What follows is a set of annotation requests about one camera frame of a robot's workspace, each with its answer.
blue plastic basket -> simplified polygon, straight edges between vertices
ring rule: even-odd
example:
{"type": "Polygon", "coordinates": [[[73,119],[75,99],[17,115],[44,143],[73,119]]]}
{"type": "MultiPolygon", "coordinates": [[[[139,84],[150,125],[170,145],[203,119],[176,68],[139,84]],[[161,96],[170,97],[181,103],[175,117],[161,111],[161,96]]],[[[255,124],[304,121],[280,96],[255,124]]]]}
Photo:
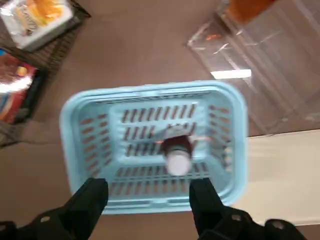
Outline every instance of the blue plastic basket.
{"type": "Polygon", "coordinates": [[[189,211],[189,183],[208,177],[233,203],[247,175],[247,108],[219,81],[80,92],[64,105],[60,131],[72,193],[89,177],[109,183],[104,214],[189,211]],[[192,169],[167,173],[155,136],[183,125],[193,139],[192,169]]]}

colorful package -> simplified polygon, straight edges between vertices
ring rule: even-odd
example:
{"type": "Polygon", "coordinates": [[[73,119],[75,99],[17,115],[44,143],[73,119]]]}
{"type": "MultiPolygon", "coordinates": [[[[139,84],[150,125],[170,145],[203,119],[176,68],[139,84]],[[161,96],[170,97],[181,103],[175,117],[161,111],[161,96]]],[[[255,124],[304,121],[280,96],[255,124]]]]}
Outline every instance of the colorful package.
{"type": "Polygon", "coordinates": [[[66,0],[10,0],[0,15],[17,48],[34,51],[63,33],[73,12],[66,0]]]}
{"type": "Polygon", "coordinates": [[[0,49],[0,121],[12,124],[29,115],[31,105],[25,104],[26,99],[33,102],[38,92],[30,92],[31,86],[45,76],[39,78],[39,71],[42,70],[0,49]]]}

orange object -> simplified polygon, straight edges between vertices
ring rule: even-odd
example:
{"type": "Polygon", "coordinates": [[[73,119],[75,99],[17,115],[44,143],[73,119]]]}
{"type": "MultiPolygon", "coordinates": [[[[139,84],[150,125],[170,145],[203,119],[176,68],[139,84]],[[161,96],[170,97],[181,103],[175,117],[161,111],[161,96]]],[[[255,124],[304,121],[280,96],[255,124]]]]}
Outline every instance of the orange object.
{"type": "Polygon", "coordinates": [[[246,24],[277,0],[230,0],[226,12],[240,24],[246,24]]]}

food box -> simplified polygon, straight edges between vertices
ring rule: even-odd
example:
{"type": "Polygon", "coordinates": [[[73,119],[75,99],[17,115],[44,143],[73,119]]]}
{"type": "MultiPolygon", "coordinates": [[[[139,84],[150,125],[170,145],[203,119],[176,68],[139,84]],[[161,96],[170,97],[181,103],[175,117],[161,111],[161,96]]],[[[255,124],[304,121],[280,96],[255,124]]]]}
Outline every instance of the food box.
{"type": "Polygon", "coordinates": [[[66,30],[73,11],[62,0],[10,0],[0,16],[16,47],[32,52],[66,30]]]}

brown floor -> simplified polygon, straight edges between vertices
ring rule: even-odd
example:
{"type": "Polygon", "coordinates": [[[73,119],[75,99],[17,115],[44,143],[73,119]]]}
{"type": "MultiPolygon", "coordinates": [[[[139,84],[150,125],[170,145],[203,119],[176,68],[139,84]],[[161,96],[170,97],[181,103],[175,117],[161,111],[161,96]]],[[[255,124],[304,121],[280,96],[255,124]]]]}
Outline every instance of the brown floor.
{"type": "MultiPolygon", "coordinates": [[[[79,2],[93,17],[24,133],[25,139],[47,144],[22,143],[0,152],[1,220],[23,225],[70,197],[58,119],[71,95],[96,88],[212,78],[185,43],[208,19],[217,0],[79,2]]],[[[191,213],[103,216],[91,239],[150,237],[197,239],[191,213]]]]}

